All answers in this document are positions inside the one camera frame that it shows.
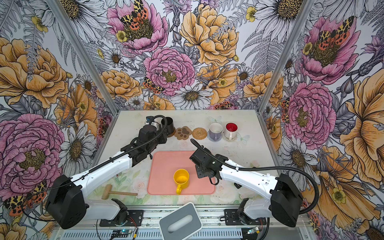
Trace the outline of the black mug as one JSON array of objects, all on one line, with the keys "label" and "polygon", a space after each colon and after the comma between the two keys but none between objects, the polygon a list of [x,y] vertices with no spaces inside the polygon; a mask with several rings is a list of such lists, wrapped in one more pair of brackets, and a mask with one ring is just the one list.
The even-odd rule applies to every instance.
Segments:
[{"label": "black mug", "polygon": [[164,119],[162,119],[162,125],[166,127],[167,135],[170,133],[173,133],[176,129],[174,126],[174,120],[171,117],[166,117],[167,122],[165,122]]}]

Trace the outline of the dark brown round wooden coaster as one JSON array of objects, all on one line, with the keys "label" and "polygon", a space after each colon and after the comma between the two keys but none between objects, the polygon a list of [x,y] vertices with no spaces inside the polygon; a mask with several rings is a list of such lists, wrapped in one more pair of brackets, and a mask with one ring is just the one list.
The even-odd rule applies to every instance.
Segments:
[{"label": "dark brown round wooden coaster", "polygon": [[173,137],[175,135],[175,133],[176,133],[176,131],[174,131],[173,133],[168,134],[167,137],[171,138],[171,137]]}]

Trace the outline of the light blue woven coaster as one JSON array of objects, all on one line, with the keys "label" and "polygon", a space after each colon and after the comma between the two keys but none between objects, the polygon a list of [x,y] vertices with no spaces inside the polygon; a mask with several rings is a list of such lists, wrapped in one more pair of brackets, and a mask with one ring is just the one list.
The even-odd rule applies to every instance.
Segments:
[{"label": "light blue woven coaster", "polygon": [[207,138],[211,141],[211,142],[219,142],[221,139],[222,139],[222,134],[215,134],[215,133],[211,133],[209,132]]}]

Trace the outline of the multicolour woven round coaster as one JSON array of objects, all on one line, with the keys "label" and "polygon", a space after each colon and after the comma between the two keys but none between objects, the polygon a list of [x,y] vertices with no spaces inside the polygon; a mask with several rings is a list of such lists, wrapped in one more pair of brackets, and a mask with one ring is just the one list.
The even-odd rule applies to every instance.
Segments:
[{"label": "multicolour woven round coaster", "polygon": [[226,142],[236,142],[238,141],[239,134],[231,135],[231,138],[227,138],[226,135],[223,134],[223,140]]}]

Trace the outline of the lavender mug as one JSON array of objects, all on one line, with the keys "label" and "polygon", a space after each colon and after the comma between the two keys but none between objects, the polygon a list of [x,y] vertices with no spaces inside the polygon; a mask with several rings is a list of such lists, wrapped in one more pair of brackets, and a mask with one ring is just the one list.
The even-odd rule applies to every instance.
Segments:
[{"label": "lavender mug", "polygon": [[209,127],[208,134],[209,134],[209,132],[215,133],[215,134],[222,134],[223,126],[219,123],[212,123]]}]

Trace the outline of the red inside white mug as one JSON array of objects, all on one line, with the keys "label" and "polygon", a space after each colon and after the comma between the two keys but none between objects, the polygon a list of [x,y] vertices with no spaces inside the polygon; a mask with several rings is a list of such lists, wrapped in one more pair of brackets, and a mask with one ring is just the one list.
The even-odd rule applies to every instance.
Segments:
[{"label": "red inside white mug", "polygon": [[224,137],[228,141],[234,141],[237,137],[238,125],[235,123],[227,123],[224,130]]}]

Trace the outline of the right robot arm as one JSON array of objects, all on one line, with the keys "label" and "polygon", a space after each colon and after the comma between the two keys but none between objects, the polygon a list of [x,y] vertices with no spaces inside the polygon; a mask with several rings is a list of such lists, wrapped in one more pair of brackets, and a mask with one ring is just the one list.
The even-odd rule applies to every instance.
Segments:
[{"label": "right robot arm", "polygon": [[303,196],[292,179],[285,174],[278,177],[259,173],[255,168],[246,171],[243,166],[222,155],[197,149],[190,160],[195,164],[198,178],[215,178],[233,182],[262,196],[261,199],[245,198],[234,218],[250,225],[259,218],[274,218],[287,227],[295,227],[300,215]]}]

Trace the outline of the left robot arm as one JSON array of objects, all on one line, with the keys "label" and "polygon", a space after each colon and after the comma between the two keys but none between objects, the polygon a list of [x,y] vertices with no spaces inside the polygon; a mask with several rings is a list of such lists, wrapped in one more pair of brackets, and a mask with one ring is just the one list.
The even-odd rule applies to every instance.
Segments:
[{"label": "left robot arm", "polygon": [[118,226],[128,221],[128,209],[117,199],[89,201],[88,195],[106,181],[151,155],[167,141],[167,128],[145,125],[139,136],[107,161],[80,174],[58,177],[48,194],[46,210],[62,229],[81,221],[107,220]]}]

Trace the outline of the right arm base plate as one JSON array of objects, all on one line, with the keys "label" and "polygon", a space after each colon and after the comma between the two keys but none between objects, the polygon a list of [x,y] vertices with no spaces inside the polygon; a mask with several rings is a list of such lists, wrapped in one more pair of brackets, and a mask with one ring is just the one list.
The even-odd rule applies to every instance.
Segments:
[{"label": "right arm base plate", "polygon": [[247,226],[265,226],[267,224],[266,218],[251,219],[246,214],[239,212],[235,209],[225,209],[224,216],[220,217],[220,221],[225,222],[226,226],[237,226],[237,225],[247,225]]}]

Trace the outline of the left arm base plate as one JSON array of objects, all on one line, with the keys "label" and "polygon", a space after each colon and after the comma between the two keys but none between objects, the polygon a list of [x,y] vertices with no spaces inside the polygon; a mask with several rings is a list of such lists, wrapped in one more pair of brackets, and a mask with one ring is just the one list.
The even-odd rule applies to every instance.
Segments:
[{"label": "left arm base plate", "polygon": [[100,220],[100,227],[140,227],[143,220],[143,210],[120,211],[112,220]]}]

